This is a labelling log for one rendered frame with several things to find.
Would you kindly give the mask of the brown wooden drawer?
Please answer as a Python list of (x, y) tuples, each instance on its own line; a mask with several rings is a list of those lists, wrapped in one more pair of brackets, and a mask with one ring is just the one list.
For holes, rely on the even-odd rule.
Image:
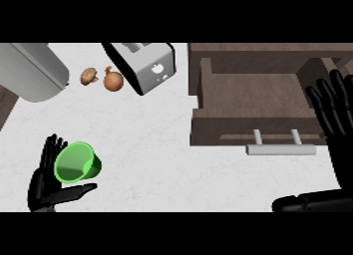
[(192, 110), (189, 143), (199, 146), (291, 144), (294, 131), (304, 143), (325, 143), (314, 111), (292, 74), (218, 74), (212, 59), (199, 60), (198, 107)]

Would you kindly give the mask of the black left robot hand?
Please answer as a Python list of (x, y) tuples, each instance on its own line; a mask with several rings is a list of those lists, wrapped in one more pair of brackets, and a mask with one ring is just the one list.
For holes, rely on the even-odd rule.
[(28, 187), (28, 208), (30, 212), (54, 212), (60, 203), (78, 200), (97, 188), (96, 183), (62, 187), (62, 182), (54, 176), (54, 161), (67, 142), (51, 134), (44, 143), (39, 165), (30, 177)]

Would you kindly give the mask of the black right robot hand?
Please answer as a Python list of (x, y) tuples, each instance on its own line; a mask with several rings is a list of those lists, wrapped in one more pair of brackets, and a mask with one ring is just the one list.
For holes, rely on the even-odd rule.
[(329, 71), (329, 82), (305, 88), (328, 146), (338, 189), (279, 197), (273, 212), (353, 212), (353, 75)]

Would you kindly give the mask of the grey rounded appliance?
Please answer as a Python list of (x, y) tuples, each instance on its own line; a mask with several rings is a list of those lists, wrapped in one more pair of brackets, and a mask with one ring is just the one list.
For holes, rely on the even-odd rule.
[(0, 43), (0, 85), (30, 103), (64, 90), (69, 70), (47, 43)]

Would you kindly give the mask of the green cup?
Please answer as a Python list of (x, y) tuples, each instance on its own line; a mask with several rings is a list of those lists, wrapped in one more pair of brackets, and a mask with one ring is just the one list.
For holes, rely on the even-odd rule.
[(101, 170), (101, 161), (85, 142), (70, 143), (54, 160), (54, 176), (62, 183), (75, 183), (94, 178)]

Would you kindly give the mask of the brown mushroom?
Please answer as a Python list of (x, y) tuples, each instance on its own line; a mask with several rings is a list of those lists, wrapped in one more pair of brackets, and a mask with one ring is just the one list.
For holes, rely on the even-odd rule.
[(99, 80), (97, 78), (97, 71), (94, 68), (87, 68), (81, 74), (81, 84), (87, 86), (90, 83)]

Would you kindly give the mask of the brown onion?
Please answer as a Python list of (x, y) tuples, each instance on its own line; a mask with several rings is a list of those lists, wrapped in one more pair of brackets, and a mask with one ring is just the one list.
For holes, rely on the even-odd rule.
[(116, 92), (124, 86), (124, 77), (118, 72), (112, 72), (112, 67), (107, 67), (104, 72), (104, 87), (110, 92)]

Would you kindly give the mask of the brown wooden cabinet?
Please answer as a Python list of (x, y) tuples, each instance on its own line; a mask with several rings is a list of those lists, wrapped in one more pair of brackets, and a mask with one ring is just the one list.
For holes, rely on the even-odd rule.
[(196, 95), (199, 60), (215, 74), (295, 74), (308, 59), (328, 58), (342, 68), (353, 43), (189, 43), (187, 94)]

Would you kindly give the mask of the silver toaster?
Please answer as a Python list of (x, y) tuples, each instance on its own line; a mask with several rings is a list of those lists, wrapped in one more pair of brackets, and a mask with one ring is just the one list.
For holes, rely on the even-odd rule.
[(143, 96), (177, 72), (169, 43), (103, 43), (104, 52), (135, 93)]

